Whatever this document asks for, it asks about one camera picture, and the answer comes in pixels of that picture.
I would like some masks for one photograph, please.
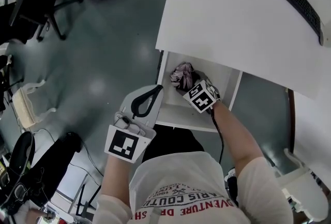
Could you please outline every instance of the gray floor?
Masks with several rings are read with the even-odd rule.
[[[35,111],[57,107],[56,113],[32,130],[46,128],[55,139],[67,131],[77,132],[103,171],[108,125],[121,101],[130,91],[155,83],[160,54],[155,44],[165,2],[85,0],[82,5],[73,5],[56,15],[60,30],[69,33],[67,40],[58,40],[51,28],[41,43],[33,39],[26,45],[10,44],[7,53],[14,57],[13,79],[24,77],[25,83],[47,81],[31,95]],[[288,107],[283,87],[243,75],[233,112],[284,172],[291,170],[282,152],[288,145]],[[10,108],[0,121],[0,132],[12,149],[20,131]],[[197,131],[194,135],[218,160],[219,136]],[[37,159],[41,149],[46,150],[52,141],[41,131],[36,134],[36,142]],[[72,163],[86,168],[100,183],[101,177],[85,150],[75,154]],[[232,167],[226,148],[222,166],[224,171]],[[73,198],[84,175],[83,170],[69,166],[59,191]],[[89,181],[82,201],[89,200],[96,188],[97,185]]]

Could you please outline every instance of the open drawer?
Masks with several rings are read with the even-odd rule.
[[[181,62],[190,62],[195,70],[204,72],[218,88],[222,102],[232,109],[242,71],[200,58],[164,51],[157,81],[164,87],[164,97],[156,124],[217,132],[210,115],[206,112],[198,113],[172,86],[170,74]]]

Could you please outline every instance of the forearm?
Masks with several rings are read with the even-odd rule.
[[[234,159],[237,176],[253,159],[263,157],[251,133],[221,102],[213,105],[214,118]]]
[[[120,199],[130,206],[129,173],[131,164],[109,155],[101,185],[101,194]]]
[[[37,209],[30,209],[27,212],[25,223],[26,224],[36,224],[37,218],[47,217],[47,213]]]

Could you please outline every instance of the desk surface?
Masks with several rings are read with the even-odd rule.
[[[167,0],[156,48],[239,69],[314,99],[328,52],[286,0]]]

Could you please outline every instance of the crumpled cloth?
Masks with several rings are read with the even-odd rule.
[[[199,74],[196,73],[189,62],[180,63],[170,75],[172,85],[183,92],[191,90],[199,79]]]

